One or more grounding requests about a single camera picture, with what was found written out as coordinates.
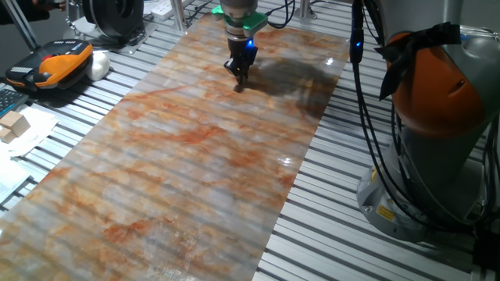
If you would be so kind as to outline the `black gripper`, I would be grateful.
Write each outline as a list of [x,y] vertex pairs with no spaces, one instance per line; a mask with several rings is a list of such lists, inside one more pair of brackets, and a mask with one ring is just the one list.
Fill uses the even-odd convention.
[[243,84],[248,79],[248,69],[255,61],[258,48],[252,38],[243,41],[228,39],[227,42],[230,59],[224,63],[224,67],[233,70],[236,81]]

